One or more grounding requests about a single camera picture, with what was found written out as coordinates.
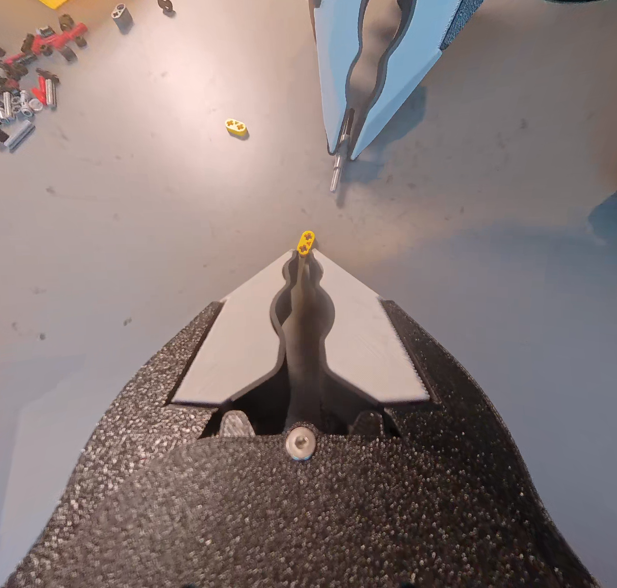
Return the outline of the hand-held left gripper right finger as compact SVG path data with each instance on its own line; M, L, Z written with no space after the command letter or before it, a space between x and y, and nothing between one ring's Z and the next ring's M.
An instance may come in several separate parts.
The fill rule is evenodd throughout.
M382 405L427 402L430 398L379 295L319 251L319 287L334 308L324 340L332 375Z

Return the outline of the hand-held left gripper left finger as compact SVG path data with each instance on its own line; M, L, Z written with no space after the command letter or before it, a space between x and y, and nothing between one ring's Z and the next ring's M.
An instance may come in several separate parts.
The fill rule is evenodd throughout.
M229 293L171 402L219 407L272 376L282 365L284 349L271 309L287 286L285 252Z

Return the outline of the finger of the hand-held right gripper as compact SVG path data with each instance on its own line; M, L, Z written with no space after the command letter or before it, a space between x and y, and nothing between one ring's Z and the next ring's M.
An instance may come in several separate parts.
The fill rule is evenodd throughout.
M348 111L347 88L360 53L360 13L366 0L313 0L323 122L328 152L339 145Z
M397 0L397 32L378 64L376 87L351 151L351 159L382 131L440 58L446 31L461 0Z

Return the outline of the grey axle pin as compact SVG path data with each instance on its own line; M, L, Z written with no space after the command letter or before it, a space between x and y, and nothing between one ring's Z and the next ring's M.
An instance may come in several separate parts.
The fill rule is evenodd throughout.
M337 191L339 182L343 175L343 171L349 158L349 144L351 140L351 132L353 125L354 109L349 108L345 112L340 136L335 149L335 160L333 167L333 177L329 191L334 193Z

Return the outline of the grey desk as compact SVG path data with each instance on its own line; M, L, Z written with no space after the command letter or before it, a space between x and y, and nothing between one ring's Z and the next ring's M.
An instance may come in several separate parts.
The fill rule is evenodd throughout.
M171 1L67 3L88 47L1 150L1 580L136 370L309 228L482 385L616 587L616 0L486 0L338 199L305 0Z

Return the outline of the pile of loose building pieces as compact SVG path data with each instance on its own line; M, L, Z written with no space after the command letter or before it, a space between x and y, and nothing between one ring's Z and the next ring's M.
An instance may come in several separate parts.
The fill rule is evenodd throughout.
M58 18L59 30L39 27L25 37L20 51L8 56L1 50L1 147L14 152L35 131L35 118L58 108L59 77L39 64L41 58L60 56L77 60L75 48L88 46L88 27L69 14Z

